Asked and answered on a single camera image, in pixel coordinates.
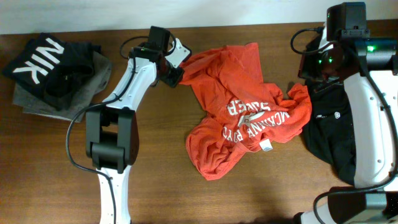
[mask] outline black t-shirt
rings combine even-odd
[[[73,94],[94,75],[94,50],[100,48],[43,33],[30,40],[2,73],[56,109],[68,109]]]
[[[338,177],[354,185],[356,151],[353,116],[342,85],[333,85],[315,93],[319,82],[307,80],[312,102],[312,114],[303,127],[307,149],[319,159],[331,164]]]

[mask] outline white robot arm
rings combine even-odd
[[[173,36],[172,48],[166,52],[172,34],[160,27],[151,27],[148,41],[134,47],[129,54],[127,69],[122,79],[103,102],[120,96],[106,107],[86,114],[86,154],[92,158],[101,187],[100,224],[130,224],[128,210],[128,183],[131,167],[136,160],[139,139],[135,111],[146,90],[157,80],[175,87],[182,78],[179,65],[189,58],[190,49]],[[118,133],[107,133],[102,126],[118,125]]]
[[[328,80],[331,84],[322,90],[338,82],[344,84],[353,114],[356,145],[354,188],[333,187],[321,194],[315,199],[314,211],[298,213],[295,223],[398,220],[398,209],[392,203],[398,198],[396,48],[396,40],[370,38],[363,2],[328,9],[319,53],[308,58],[303,54],[299,76]],[[316,69],[307,72],[308,66]],[[326,196],[328,202],[317,207],[318,200]]]

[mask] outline wooden table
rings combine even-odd
[[[199,53],[223,45],[258,42],[265,82],[287,91],[297,78],[300,56],[289,47],[291,36],[311,24],[171,29]],[[398,21],[371,21],[372,36],[398,39]],[[113,62],[108,96],[126,69],[121,43],[148,30],[112,30],[54,34],[65,41],[102,45]],[[303,46],[314,34],[296,40]],[[1,35],[4,68],[37,34]],[[0,223],[99,223],[100,188],[96,175],[74,168],[65,154],[66,121],[23,114],[12,105],[14,82],[0,76]],[[332,186],[344,185],[330,165],[310,154],[300,136],[273,143],[269,152],[246,154],[222,179],[206,181],[185,150],[185,138],[205,116],[192,89],[163,83],[150,88],[137,112],[140,151],[129,179],[129,211],[134,223],[259,223],[291,218],[311,209],[313,199]],[[85,155],[85,123],[71,138],[77,163]]]

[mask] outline folded clothing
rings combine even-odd
[[[71,106],[67,110],[56,110],[52,106],[31,95],[28,91],[16,84],[12,103],[24,107],[23,113],[38,114],[51,118],[72,120],[84,107],[88,106],[93,96],[104,90],[112,72],[112,63],[105,56],[94,52],[94,76],[89,79],[72,97]],[[77,119],[81,121],[84,114]]]
[[[246,152],[287,142],[309,121],[307,87],[282,91],[264,83],[258,45],[227,46],[194,55],[180,84],[191,85],[207,117],[187,137],[190,159],[206,180],[224,176]]]
[[[100,47],[42,33],[2,73],[55,109],[68,109],[72,96],[94,75],[95,50],[100,52]]]
[[[356,148],[353,115],[342,85],[314,92],[322,83],[307,80],[312,114],[303,128],[307,149],[331,164],[338,177],[354,185]]]

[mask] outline red shirt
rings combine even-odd
[[[182,67],[181,84],[192,86],[208,112],[186,142],[206,180],[221,178],[243,154],[261,150],[267,141],[289,141],[310,120],[306,86],[294,85],[288,92],[292,100],[283,100],[275,84],[263,82],[256,43],[208,50]]]

